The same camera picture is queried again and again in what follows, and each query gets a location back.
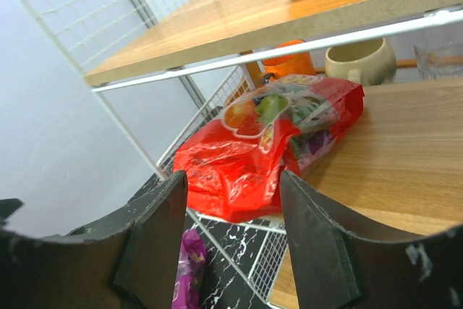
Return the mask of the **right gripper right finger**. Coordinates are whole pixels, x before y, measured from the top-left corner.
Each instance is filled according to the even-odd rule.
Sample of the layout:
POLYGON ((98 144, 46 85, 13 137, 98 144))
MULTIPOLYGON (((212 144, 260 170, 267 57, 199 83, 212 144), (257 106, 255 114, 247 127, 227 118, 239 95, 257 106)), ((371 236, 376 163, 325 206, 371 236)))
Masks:
POLYGON ((280 195, 301 308, 460 308, 462 227, 427 237, 374 221, 291 171, 280 195))

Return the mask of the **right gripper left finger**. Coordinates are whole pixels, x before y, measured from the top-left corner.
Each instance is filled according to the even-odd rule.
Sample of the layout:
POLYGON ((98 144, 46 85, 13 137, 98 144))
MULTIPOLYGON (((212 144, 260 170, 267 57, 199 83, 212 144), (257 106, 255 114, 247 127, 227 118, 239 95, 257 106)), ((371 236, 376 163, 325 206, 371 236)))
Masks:
POLYGON ((1 230, 3 308, 169 308, 187 205, 187 177, 67 235, 1 230))

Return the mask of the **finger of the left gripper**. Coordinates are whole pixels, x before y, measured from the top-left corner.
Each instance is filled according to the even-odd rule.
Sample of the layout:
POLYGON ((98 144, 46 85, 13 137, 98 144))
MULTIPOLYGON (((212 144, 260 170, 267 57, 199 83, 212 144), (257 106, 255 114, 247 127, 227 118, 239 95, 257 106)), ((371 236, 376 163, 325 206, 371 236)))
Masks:
POLYGON ((6 224, 7 219, 19 208, 22 207, 22 201, 17 198, 8 198, 0 200, 0 224, 6 224))

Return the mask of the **large red candy bag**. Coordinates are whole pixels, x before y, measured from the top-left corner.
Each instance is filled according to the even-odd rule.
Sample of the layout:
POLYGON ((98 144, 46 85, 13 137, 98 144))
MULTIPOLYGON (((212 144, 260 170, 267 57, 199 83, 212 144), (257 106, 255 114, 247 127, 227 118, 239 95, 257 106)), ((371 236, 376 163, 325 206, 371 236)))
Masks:
POLYGON ((238 223, 281 212, 281 173, 302 174, 359 119, 361 84, 287 75, 251 90, 201 127, 175 157, 189 208, 238 223))

